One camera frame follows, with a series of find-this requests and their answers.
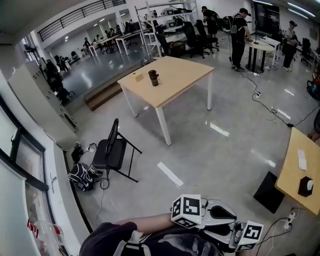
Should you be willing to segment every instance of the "electrical outlet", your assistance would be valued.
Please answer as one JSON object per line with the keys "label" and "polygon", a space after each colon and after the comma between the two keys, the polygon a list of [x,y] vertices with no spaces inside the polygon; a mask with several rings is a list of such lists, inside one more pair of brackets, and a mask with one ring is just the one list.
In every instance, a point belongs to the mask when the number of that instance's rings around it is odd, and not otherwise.
{"label": "electrical outlet", "polygon": [[285,224],[283,226],[285,232],[290,229],[290,224],[292,224],[295,218],[296,214],[293,211],[291,211],[288,216],[288,220],[285,221]]}

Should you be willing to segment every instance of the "brown mug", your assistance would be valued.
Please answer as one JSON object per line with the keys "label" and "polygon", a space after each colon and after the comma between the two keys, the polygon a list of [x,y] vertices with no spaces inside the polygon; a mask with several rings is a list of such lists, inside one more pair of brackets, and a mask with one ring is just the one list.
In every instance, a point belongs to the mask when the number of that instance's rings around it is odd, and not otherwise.
{"label": "brown mug", "polygon": [[149,77],[150,77],[150,79],[151,79],[152,85],[153,85],[153,86],[159,85],[159,81],[158,81],[158,76],[159,76],[159,74],[157,74],[157,71],[155,71],[155,70],[150,70],[150,71],[148,72],[148,74],[149,74]]}

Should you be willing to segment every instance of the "black cap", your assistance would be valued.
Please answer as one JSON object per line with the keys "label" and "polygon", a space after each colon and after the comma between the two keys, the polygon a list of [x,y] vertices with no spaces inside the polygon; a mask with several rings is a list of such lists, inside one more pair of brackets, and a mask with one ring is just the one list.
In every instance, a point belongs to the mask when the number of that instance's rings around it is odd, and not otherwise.
{"label": "black cap", "polygon": [[246,14],[246,15],[248,15],[248,16],[251,17],[251,13],[249,13],[246,8],[241,8],[239,12],[240,12],[240,13],[243,13],[243,14]]}
{"label": "black cap", "polygon": [[295,27],[298,27],[297,23],[295,23],[293,20],[290,20],[290,24],[294,25]]}

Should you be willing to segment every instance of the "polished concrete floor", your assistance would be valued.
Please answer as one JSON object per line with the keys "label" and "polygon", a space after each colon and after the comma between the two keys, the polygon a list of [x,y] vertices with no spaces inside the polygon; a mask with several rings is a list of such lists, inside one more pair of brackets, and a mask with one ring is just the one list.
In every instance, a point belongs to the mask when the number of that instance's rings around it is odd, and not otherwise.
{"label": "polished concrete floor", "polygon": [[[119,118],[119,131],[136,145],[143,154],[135,154],[131,176],[135,183],[114,171],[110,171],[110,187],[104,191],[102,210],[96,225],[125,218],[167,213],[172,202],[181,194],[201,194],[227,203],[237,214],[238,220],[264,224],[263,234],[279,218],[289,215],[297,204],[285,197],[275,214],[257,202],[253,195],[267,172],[278,175],[286,155],[291,130],[261,104],[252,100],[254,85],[231,69],[228,40],[220,40],[220,52],[191,59],[215,67],[213,79],[212,110],[207,110],[207,81],[202,80],[167,104],[164,115],[172,145],[167,146],[156,112],[143,100],[130,95],[139,116],[134,117],[123,93],[118,94],[96,111],[86,106],[73,117],[81,129],[83,145],[106,139],[115,118]],[[242,58],[246,63],[248,49]],[[297,124],[316,106],[317,102],[306,90],[311,72],[300,62],[300,56],[292,63],[293,72],[281,66],[276,70],[254,76],[243,73],[257,83],[261,92],[259,100],[266,106],[281,110],[286,122]],[[307,134],[313,127],[316,112],[297,128]],[[216,131],[216,127],[225,131]],[[90,164],[93,153],[86,153],[81,162]],[[131,149],[128,146],[122,171],[129,169]],[[181,187],[157,166],[163,163],[182,182]],[[95,226],[103,191],[97,185],[89,192],[77,191],[84,212]],[[274,238],[270,256],[313,255],[320,241],[320,220],[306,210],[300,210],[293,221],[290,233]],[[277,226],[275,235],[284,232],[283,223]],[[260,256],[266,256],[272,240],[263,243]]]}
{"label": "polished concrete floor", "polygon": [[122,44],[120,44],[122,54],[118,51],[117,45],[114,44],[114,53],[105,52],[102,54],[97,49],[98,57],[90,56],[85,61],[78,61],[72,65],[72,69],[65,74],[63,79],[63,86],[69,92],[73,91],[75,93],[69,103],[84,94],[86,95],[123,70],[141,62],[145,58],[141,40],[136,38],[132,42],[137,42],[137,45],[133,44],[128,48],[129,55],[126,55]]}

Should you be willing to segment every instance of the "wooden step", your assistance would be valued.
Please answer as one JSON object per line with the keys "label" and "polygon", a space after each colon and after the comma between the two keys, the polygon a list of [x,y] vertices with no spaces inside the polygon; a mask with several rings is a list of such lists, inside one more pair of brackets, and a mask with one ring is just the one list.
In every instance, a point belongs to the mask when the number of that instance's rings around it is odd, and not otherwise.
{"label": "wooden step", "polygon": [[110,80],[101,84],[98,88],[89,92],[84,97],[84,102],[90,108],[91,111],[95,111],[97,108],[102,106],[104,103],[112,99],[114,96],[122,92],[121,86],[117,83],[118,80],[127,76],[128,74],[138,70],[142,67],[142,64],[136,64],[122,73],[114,76]]}

